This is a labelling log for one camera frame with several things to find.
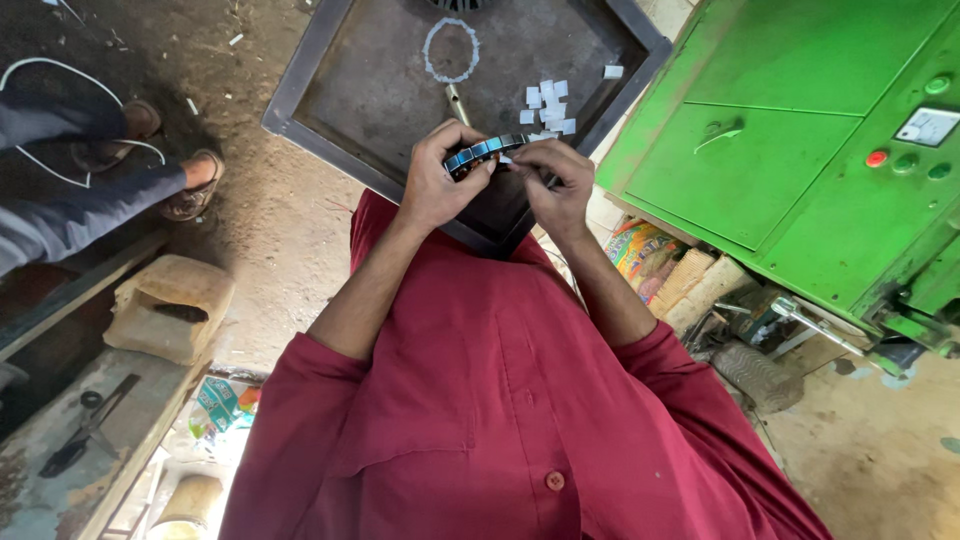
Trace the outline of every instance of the shirt button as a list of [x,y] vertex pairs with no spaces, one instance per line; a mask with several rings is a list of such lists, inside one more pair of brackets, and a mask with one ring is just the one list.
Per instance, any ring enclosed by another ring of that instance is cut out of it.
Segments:
[[557,471],[554,471],[546,476],[546,486],[553,491],[560,491],[561,489],[564,489],[565,483],[566,480],[564,479],[564,475],[561,475]]

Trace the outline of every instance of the red shirt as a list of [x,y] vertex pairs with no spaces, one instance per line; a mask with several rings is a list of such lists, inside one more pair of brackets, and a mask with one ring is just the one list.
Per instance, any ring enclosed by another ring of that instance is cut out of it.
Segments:
[[[395,213],[364,194],[353,269]],[[290,342],[223,523],[224,540],[830,538],[667,325],[611,350],[532,237],[504,262],[442,233],[369,371]]]

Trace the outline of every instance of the meter gauge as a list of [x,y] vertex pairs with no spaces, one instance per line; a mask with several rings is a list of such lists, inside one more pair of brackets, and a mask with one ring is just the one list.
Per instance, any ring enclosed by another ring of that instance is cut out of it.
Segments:
[[897,130],[894,138],[923,146],[937,147],[947,140],[957,123],[960,123],[960,112],[920,107],[914,111],[903,127]]

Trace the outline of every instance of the finger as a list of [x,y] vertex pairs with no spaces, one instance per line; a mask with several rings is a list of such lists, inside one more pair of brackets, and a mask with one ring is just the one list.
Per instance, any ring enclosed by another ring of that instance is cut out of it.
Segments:
[[452,123],[454,123],[454,122],[456,122],[456,121],[457,121],[456,118],[447,118],[446,120],[444,120],[443,123],[441,123],[439,126],[437,126],[436,128],[434,128],[430,133],[426,134],[426,137],[424,137],[424,138],[427,138],[427,137],[431,136],[432,134],[438,132],[439,130],[445,128],[446,126],[449,126],[450,124],[452,124]]
[[530,165],[520,165],[518,163],[508,163],[507,168],[511,171],[520,175],[520,179],[524,182],[527,181],[527,178],[534,177],[537,180],[543,182],[543,177],[540,175],[540,171],[531,167]]
[[572,160],[581,163],[584,167],[592,166],[592,161],[580,155],[579,152],[574,150],[569,144],[560,142],[556,138],[547,138],[542,140],[536,140],[534,142],[524,144],[518,148],[515,152],[515,155],[523,155],[526,151],[536,148],[552,148],[561,154],[571,158]]
[[490,183],[490,176],[494,169],[496,169],[496,160],[487,160],[480,163],[473,167],[466,178],[457,183],[457,189],[468,193],[470,199],[473,199]]
[[565,184],[576,183],[591,172],[582,163],[567,156],[561,149],[550,145],[531,145],[525,151],[524,148],[520,148],[514,153],[513,160],[519,165],[543,167],[564,179]]
[[482,133],[467,127],[457,120],[443,126],[436,133],[427,137],[424,142],[431,152],[439,155],[441,158],[447,150],[463,144],[471,146],[487,138]]
[[527,188],[527,200],[530,201],[530,206],[534,209],[534,212],[553,203],[554,195],[543,183],[539,174],[524,177],[523,185]]

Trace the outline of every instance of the metal tray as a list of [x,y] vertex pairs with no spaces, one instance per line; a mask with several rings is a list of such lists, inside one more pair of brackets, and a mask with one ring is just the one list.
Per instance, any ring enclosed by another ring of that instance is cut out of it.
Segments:
[[[519,124],[526,87],[566,79],[577,133],[562,140],[585,156],[672,50],[634,0],[492,0],[466,13],[426,0],[323,0],[262,126],[399,203],[411,148],[452,115],[445,83],[427,72],[422,52],[445,17],[463,20],[480,41],[479,62],[457,85],[474,128],[538,133],[541,123]],[[446,24],[429,60],[456,78],[471,52],[464,28]],[[623,78],[603,80],[605,64],[622,65]],[[442,229],[485,257],[508,258],[534,223],[522,182],[507,172]]]

